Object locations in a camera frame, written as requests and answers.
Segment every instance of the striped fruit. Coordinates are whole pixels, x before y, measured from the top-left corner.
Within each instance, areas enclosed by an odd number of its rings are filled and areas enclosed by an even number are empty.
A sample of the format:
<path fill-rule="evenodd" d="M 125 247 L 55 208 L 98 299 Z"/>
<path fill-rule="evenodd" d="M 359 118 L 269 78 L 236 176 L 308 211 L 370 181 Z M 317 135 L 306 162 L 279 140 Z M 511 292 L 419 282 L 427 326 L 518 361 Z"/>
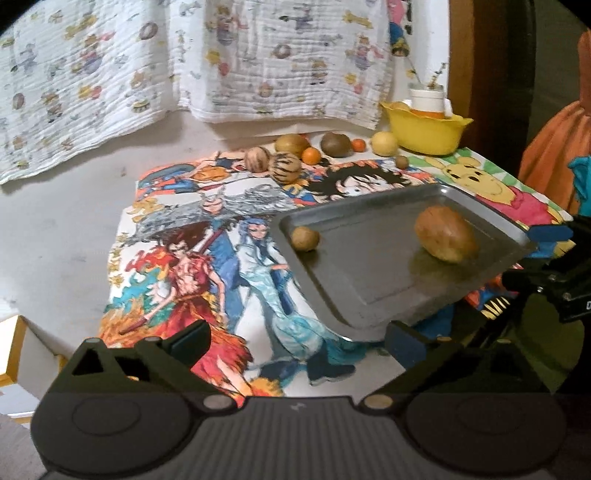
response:
<path fill-rule="evenodd" d="M 293 153 L 279 152 L 269 165 L 271 177 L 282 185 L 294 183 L 301 173 L 301 162 Z"/>
<path fill-rule="evenodd" d="M 271 152 L 265 147 L 253 147 L 244 155 L 244 166 L 253 173 L 267 171 L 271 157 Z"/>

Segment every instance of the small orange fruit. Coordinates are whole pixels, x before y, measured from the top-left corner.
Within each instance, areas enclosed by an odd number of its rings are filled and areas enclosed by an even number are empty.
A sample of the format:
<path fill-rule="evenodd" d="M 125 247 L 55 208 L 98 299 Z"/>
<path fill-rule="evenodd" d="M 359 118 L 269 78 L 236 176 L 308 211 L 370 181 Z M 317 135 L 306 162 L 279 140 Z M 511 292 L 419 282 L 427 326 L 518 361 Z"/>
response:
<path fill-rule="evenodd" d="M 308 147 L 302 153 L 301 160 L 306 165 L 316 165 L 320 160 L 322 160 L 322 155 L 320 150 L 317 148 Z"/>
<path fill-rule="evenodd" d="M 365 140 L 362 138 L 355 138 L 355 140 L 351 140 L 351 146 L 353 147 L 354 152 L 364 152 L 367 148 L 365 144 Z"/>

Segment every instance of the teal cloth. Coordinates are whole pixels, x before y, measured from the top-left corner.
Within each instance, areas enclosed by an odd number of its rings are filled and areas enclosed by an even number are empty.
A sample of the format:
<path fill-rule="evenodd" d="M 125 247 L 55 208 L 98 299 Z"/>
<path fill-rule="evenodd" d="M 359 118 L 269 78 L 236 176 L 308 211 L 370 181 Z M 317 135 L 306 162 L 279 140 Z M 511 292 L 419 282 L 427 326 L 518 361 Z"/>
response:
<path fill-rule="evenodd" d="M 581 206 L 579 215 L 591 216 L 591 168 L 589 162 L 591 155 L 586 157 L 577 157 L 569 163 L 569 168 L 574 174 L 574 189 Z"/>

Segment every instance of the round black disc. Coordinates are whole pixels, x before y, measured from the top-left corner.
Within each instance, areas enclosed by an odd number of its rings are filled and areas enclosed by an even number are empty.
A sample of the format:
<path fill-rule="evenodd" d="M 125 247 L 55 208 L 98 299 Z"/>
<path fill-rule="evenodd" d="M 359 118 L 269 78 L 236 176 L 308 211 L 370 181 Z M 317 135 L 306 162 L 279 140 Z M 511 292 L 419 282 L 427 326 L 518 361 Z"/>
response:
<path fill-rule="evenodd" d="M 476 475 L 533 471 L 558 452 L 566 421 L 549 394 L 422 393 L 407 408 L 425 453 Z"/>
<path fill-rule="evenodd" d="M 189 433 L 190 410 L 179 395 L 141 384 L 135 393 L 49 393 L 31 425 L 41 457 L 87 477 L 140 472 L 168 456 Z"/>

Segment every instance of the tray rim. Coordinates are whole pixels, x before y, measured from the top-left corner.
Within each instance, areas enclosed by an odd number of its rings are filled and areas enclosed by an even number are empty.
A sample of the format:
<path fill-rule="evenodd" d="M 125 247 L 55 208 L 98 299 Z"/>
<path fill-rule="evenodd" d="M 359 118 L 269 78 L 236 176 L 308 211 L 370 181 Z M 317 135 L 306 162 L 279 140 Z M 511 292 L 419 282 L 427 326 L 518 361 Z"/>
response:
<path fill-rule="evenodd" d="M 300 281 L 300 279 L 304 279 L 304 278 L 309 279 L 309 275 L 307 274 L 306 268 L 303 265 L 303 263 L 300 261 L 297 253 L 295 252 L 295 250 L 293 250 L 293 248 L 291 246 L 291 242 L 289 241 L 289 239 L 287 238 L 287 236 L 284 234 L 283 230 L 281 229 L 281 227 L 280 227 L 281 222 L 285 218 L 290 217 L 293 214 L 298 214 L 298 213 L 305 211 L 305 210 L 309 210 L 309 209 L 329 210 L 329 209 L 337 207 L 337 206 L 342 207 L 343 202 L 344 203 L 351 203 L 351 204 L 356 203 L 356 202 L 363 202 L 364 200 L 365 201 L 367 200 L 368 196 L 371 196 L 374 199 L 376 199 L 380 196 L 390 197 L 393 194 L 404 194 L 405 190 L 407 190 L 407 189 L 432 190 L 433 192 L 438 191 L 438 192 L 442 192 L 442 193 L 444 190 L 455 191 L 455 192 L 461 194 L 462 196 L 469 198 L 470 201 L 476 202 L 480 206 L 486 207 L 487 210 L 490 210 L 493 213 L 493 215 L 495 215 L 495 216 L 499 217 L 500 219 L 517 227 L 521 232 L 524 233 L 525 236 L 527 236 L 527 230 L 525 230 L 517 222 L 513 221 L 512 219 L 510 219 L 509 217 L 507 217 L 503 213 L 499 212 L 498 210 L 495 210 L 493 207 L 487 205 L 486 203 L 480 201 L 476 196 L 471 195 L 454 185 L 445 184 L 445 183 L 429 183 L 429 184 L 424 184 L 424 185 L 410 186 L 410 187 L 406 187 L 404 189 L 386 190 L 384 192 L 370 193 L 370 194 L 361 195 L 358 197 L 348 197 L 345 199 L 334 200 L 332 202 L 321 203 L 319 205 L 306 206 L 304 208 L 299 208 L 296 210 L 289 210 L 286 212 L 281 212 L 281 213 L 276 214 L 273 217 L 271 224 L 270 224 L 270 228 L 269 228 L 269 231 L 271 233 L 271 238 L 277 244 L 279 252 L 285 258 L 285 261 L 289 265 L 290 270 L 293 272 L 295 279 L 298 281 L 298 284 L 300 286 L 300 290 L 301 290 L 304 298 L 310 304 L 310 307 L 315 312 L 318 320 L 332 333 L 340 336 L 341 338 L 344 338 L 345 340 L 349 340 L 352 342 L 370 342 L 370 343 L 383 341 L 387 324 L 389 322 L 391 322 L 392 320 L 388 320 L 388 321 L 381 323 L 377 326 L 368 327 L 365 329 L 357 329 L 357 328 L 354 328 L 354 327 L 347 325 L 343 322 L 340 322 L 336 318 L 336 316 L 332 313 L 330 307 L 327 305 L 326 301 L 323 299 L 323 297 L 320 294 L 320 292 L 318 291 L 318 289 L 314 286 L 313 282 L 311 282 L 309 280 L 306 282 Z M 528 254 L 532 253 L 533 251 L 535 251 L 535 243 L 533 243 L 533 241 L 529 240 L 529 237 L 528 237 L 528 243 L 526 245 L 524 245 L 519 251 L 515 251 L 513 254 L 509 254 L 504 258 L 507 259 L 507 262 L 509 262 L 509 260 L 511 260 L 512 264 L 515 264 L 519 260 L 526 257 Z"/>

